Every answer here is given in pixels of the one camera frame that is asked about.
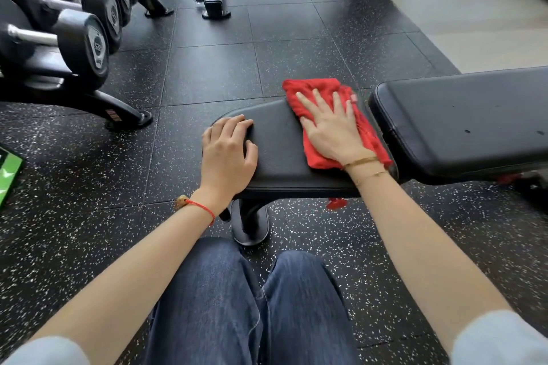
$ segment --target adjustable weight bench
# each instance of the adjustable weight bench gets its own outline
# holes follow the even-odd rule
[[[400,183],[496,181],[548,167],[548,66],[384,82],[360,107]],[[221,215],[232,220],[237,242],[267,237],[265,205],[277,199],[360,195],[345,172],[308,167],[303,130],[285,99],[224,117],[239,114],[254,120],[247,137],[259,147],[259,162]]]

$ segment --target finger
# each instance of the finger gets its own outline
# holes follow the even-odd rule
[[[202,150],[211,142],[212,127],[208,127],[204,134],[202,134]]]
[[[300,121],[304,131],[310,137],[310,134],[316,129],[316,125],[312,120],[309,120],[306,117],[301,117]]]
[[[344,116],[343,104],[338,92],[333,93],[333,112],[338,116]]]
[[[253,120],[244,120],[239,122],[236,125],[236,128],[234,129],[234,133],[232,133],[232,139],[237,141],[238,143],[243,144],[243,139],[245,138],[245,133],[247,132],[247,129],[253,125]]]
[[[252,167],[253,172],[255,172],[255,168],[257,168],[257,161],[259,160],[259,148],[251,140],[245,142],[245,147],[247,148],[245,153],[245,165]]]
[[[350,100],[346,102],[346,118],[356,124],[356,116],[354,115],[354,108],[352,107],[352,101]]]
[[[320,95],[319,91],[316,88],[312,90],[312,94],[314,94],[314,99],[316,99],[316,104],[318,105],[318,108],[320,109],[320,111],[322,112],[331,111],[331,107],[327,105],[327,103],[322,98],[322,96]]]
[[[221,136],[221,133],[223,132],[223,127],[228,120],[228,117],[223,117],[222,119],[218,119],[217,121],[215,121],[215,123],[213,123],[213,126],[211,127],[211,141],[215,141]]]
[[[235,116],[229,119],[226,122],[225,126],[223,127],[223,132],[221,133],[221,137],[230,139],[232,137],[232,133],[234,133],[234,129],[236,128],[236,125],[239,122],[244,120],[245,120],[245,117],[243,116],[243,114],[240,114],[239,116]]]
[[[304,94],[298,92],[297,99],[301,102],[303,107],[305,107],[305,109],[312,114],[314,120],[319,116],[320,111],[317,105],[315,105],[314,103],[312,103],[312,101],[306,98]]]

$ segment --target red string bracelet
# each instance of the red string bracelet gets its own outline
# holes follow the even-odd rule
[[[209,209],[207,206],[202,205],[201,203],[191,201],[190,199],[188,199],[188,196],[186,196],[186,195],[179,196],[175,200],[175,205],[174,206],[175,206],[175,210],[179,210],[179,209],[181,209],[181,208],[183,208],[184,206],[187,206],[187,205],[194,205],[194,206],[197,206],[198,208],[202,208],[203,210],[208,212],[209,215],[211,215],[211,217],[213,218],[213,220],[211,220],[211,224],[209,224],[209,226],[213,225],[213,223],[215,222],[215,214],[213,213],[213,211],[211,209]]]

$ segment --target red towel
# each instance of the red towel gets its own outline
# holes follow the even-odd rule
[[[373,150],[376,155],[379,157],[379,161],[387,169],[392,161],[390,160],[386,150],[382,147],[382,144],[377,137],[375,129],[371,126],[369,121],[365,118],[361,111],[358,110],[356,106],[356,95],[352,92],[352,88],[341,85],[339,81],[335,78],[318,78],[313,80],[285,80],[282,83],[282,88],[285,91],[287,96],[287,102],[298,116],[301,118],[305,116],[307,119],[314,121],[312,115],[303,107],[301,102],[298,100],[296,93],[301,92],[309,100],[316,104],[314,100],[314,95],[312,90],[314,88],[318,89],[320,95],[325,100],[327,104],[333,109],[333,93],[335,91],[339,92],[339,96],[342,101],[343,107],[346,105],[347,100],[352,101],[352,106],[354,108],[354,115],[356,116],[356,123],[358,126],[358,132],[362,138],[363,146],[369,150]],[[326,159],[317,150],[312,146],[306,132],[303,133],[303,145],[305,148],[306,161],[309,166],[314,169],[331,169],[343,167],[331,159]]]

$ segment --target hand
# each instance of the hand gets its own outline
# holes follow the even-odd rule
[[[209,204],[215,215],[245,189],[255,173],[259,152],[251,140],[245,142],[247,153],[243,155],[245,132],[252,124],[253,120],[246,120],[243,115],[224,118],[202,135],[202,181],[192,198]]]
[[[350,100],[343,109],[339,93],[333,93],[333,110],[325,102],[318,90],[313,91],[316,104],[301,93],[297,98],[312,114],[314,121],[301,117],[301,124],[312,146],[324,157],[341,165],[352,163],[364,157],[375,156],[375,152],[363,147],[356,118]]]

